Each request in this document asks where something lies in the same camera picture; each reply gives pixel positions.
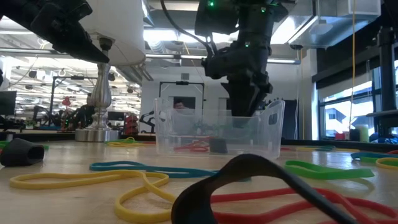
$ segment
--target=silver lamp base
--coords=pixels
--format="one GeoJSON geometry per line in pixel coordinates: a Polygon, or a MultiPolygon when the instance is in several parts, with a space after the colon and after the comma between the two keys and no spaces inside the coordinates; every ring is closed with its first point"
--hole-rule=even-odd
{"type": "Polygon", "coordinates": [[[79,142],[105,142],[119,139],[119,131],[78,129],[75,131],[75,141],[79,142]]]}

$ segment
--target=red object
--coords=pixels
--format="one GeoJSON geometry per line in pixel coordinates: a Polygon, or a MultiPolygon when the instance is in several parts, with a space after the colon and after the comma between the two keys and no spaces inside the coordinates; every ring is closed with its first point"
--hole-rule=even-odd
{"type": "Polygon", "coordinates": [[[174,151],[184,151],[188,149],[190,152],[208,152],[210,147],[208,145],[208,140],[212,137],[205,137],[201,140],[193,141],[191,144],[185,146],[175,147],[174,151]]]}
{"type": "Polygon", "coordinates": [[[387,152],[387,154],[398,154],[398,150],[394,150],[394,151],[391,151],[391,152],[387,152]]]}
{"type": "MultiPolygon", "coordinates": [[[[381,205],[376,202],[371,202],[368,200],[363,200],[360,198],[352,198],[352,197],[344,197],[338,193],[332,192],[326,189],[317,189],[316,191],[324,195],[329,201],[333,203],[342,204],[347,211],[355,217],[358,223],[362,224],[397,224],[398,223],[398,212],[393,208],[387,207],[385,205],[381,205]],[[384,214],[392,219],[378,219],[373,220],[369,218],[365,213],[359,211],[354,205],[364,208],[370,208],[371,210],[377,211],[381,214],[384,214]]],[[[279,195],[287,195],[287,194],[295,194],[295,191],[290,188],[286,189],[277,189],[277,190],[267,190],[262,192],[253,192],[253,193],[243,193],[243,194],[229,194],[229,195],[214,195],[211,197],[212,203],[219,202],[232,202],[232,201],[240,201],[240,200],[252,200],[259,198],[267,198],[279,195]]],[[[277,209],[273,209],[269,212],[255,215],[246,215],[246,214],[233,214],[233,213],[224,213],[224,212],[213,212],[215,218],[219,223],[229,223],[229,224],[246,224],[246,223],[268,223],[272,222],[278,218],[284,217],[286,215],[290,215],[295,212],[299,212],[301,210],[305,210],[308,208],[312,208],[313,205],[308,201],[301,201],[292,203],[290,205],[285,205],[277,209]]],[[[322,222],[320,224],[334,224],[334,221],[322,222]]]]}
{"type": "Polygon", "coordinates": [[[339,133],[335,134],[335,140],[345,140],[345,139],[346,137],[344,134],[339,134],[339,133]]]}
{"type": "Polygon", "coordinates": [[[62,105],[64,106],[70,106],[71,102],[69,100],[69,96],[66,96],[65,99],[62,101],[62,105]]]}
{"type": "Polygon", "coordinates": [[[124,119],[124,134],[126,134],[126,135],[138,134],[137,121],[138,121],[138,118],[135,115],[126,117],[124,119]]]}

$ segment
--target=computer monitor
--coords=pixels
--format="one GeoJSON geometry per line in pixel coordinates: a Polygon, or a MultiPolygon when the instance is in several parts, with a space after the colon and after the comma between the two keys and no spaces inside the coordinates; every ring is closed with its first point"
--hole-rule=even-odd
{"type": "Polygon", "coordinates": [[[14,115],[17,91],[0,91],[0,115],[14,115]]]}
{"type": "Polygon", "coordinates": [[[108,121],[124,121],[124,112],[109,111],[108,121]]]}

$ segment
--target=black rubber band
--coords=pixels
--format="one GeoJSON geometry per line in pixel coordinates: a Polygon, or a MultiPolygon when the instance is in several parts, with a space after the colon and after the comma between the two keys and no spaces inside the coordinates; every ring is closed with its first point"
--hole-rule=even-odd
{"type": "Polygon", "coordinates": [[[348,214],[341,211],[297,176],[261,156],[252,154],[243,154],[231,159],[217,174],[185,189],[173,204],[172,223],[216,224],[217,221],[210,205],[212,193],[226,184],[254,176],[280,178],[308,202],[338,223],[356,223],[348,214]]]}

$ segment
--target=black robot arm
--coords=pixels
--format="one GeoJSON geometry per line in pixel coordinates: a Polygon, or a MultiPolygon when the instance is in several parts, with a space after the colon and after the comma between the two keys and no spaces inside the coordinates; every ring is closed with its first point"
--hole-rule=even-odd
{"type": "Polygon", "coordinates": [[[206,76],[227,77],[228,84],[223,86],[229,93],[233,116],[252,116],[267,93],[272,93],[266,72],[272,53],[272,29],[287,14],[286,8],[273,0],[200,1],[197,35],[207,37],[213,32],[230,34],[239,30],[237,41],[230,47],[202,61],[206,76]]]}
{"type": "Polygon", "coordinates": [[[53,44],[59,52],[92,62],[108,63],[91,43],[79,20],[93,12],[86,0],[1,0],[0,19],[7,16],[53,44]]]}

